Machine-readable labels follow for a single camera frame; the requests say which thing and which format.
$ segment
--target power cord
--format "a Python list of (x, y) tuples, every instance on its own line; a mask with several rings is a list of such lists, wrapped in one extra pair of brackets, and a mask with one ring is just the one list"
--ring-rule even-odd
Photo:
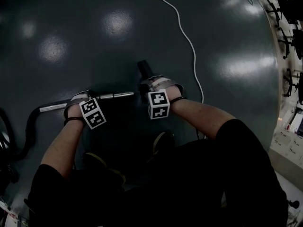
[[(177, 16), (178, 16), (178, 23), (179, 23), (179, 28), (182, 32), (182, 34), (184, 35), (184, 37), (187, 39), (187, 41), (189, 42), (190, 46), (191, 46), (191, 49), (193, 51), (193, 54), (194, 54), (194, 76), (195, 76), (195, 80), (199, 86), (199, 89), (200, 89), (200, 92), (201, 92), (201, 102), (204, 103), (204, 93), (203, 93), (203, 90), (202, 90), (202, 87), (201, 87), (201, 84), (199, 82), (199, 79), (197, 77), (197, 74), (196, 74), (196, 52), (195, 52), (195, 49), (194, 49), (194, 46), (193, 44), (191, 43), (190, 39), (188, 38), (188, 36), (184, 33), (183, 29), (182, 29), (182, 26), (181, 26), (181, 21), (180, 21), (180, 14), (178, 12), (178, 10), (176, 9), (175, 6), (173, 6), (172, 4), (170, 4), (169, 2), (167, 2), (166, 0), (162, 0), (163, 2), (165, 2), (166, 4), (170, 5), (177, 13)], [(198, 132), (198, 129), (196, 129), (196, 133), (197, 133), (197, 137), (198, 139), (200, 139), (200, 136), (199, 136), (199, 132)]]

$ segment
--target forearm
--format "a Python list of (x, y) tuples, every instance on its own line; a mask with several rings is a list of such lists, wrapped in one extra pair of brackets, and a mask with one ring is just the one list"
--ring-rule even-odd
[(221, 109), (186, 99), (172, 104), (171, 110), (213, 140), (220, 127), (234, 119), (232, 115)]
[(83, 122), (79, 120), (69, 121), (47, 149), (41, 164), (53, 167), (63, 177), (68, 178), (83, 127)]

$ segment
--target black t-shirt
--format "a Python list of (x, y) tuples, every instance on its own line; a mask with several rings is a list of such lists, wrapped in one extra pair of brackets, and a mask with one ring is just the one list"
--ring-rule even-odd
[(26, 201), (30, 226), (286, 226), (286, 194), (266, 151), (239, 120), (226, 122), (215, 140), (176, 147), (158, 173), (122, 192), (98, 170), (65, 180), (41, 165)]

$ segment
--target black handle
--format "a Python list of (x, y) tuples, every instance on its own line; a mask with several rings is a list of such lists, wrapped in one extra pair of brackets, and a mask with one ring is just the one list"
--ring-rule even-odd
[(154, 76), (154, 73), (152, 72), (146, 60), (139, 61), (138, 67), (139, 67), (139, 71), (141, 72), (143, 80), (146, 80)]

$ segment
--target person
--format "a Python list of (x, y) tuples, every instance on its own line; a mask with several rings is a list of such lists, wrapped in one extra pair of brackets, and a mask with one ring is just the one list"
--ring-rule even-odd
[[(176, 86), (166, 91), (170, 101), (181, 97)], [(102, 156), (85, 154), (87, 169), (72, 169), (84, 123), (68, 121), (46, 151), (25, 200), (30, 225), (286, 226), (286, 194), (252, 131), (223, 110), (187, 99), (170, 110), (207, 139), (174, 147), (172, 134), (162, 132), (148, 162), (152, 180), (128, 191), (121, 187), (124, 176)], [(67, 113), (82, 116), (78, 104)]]

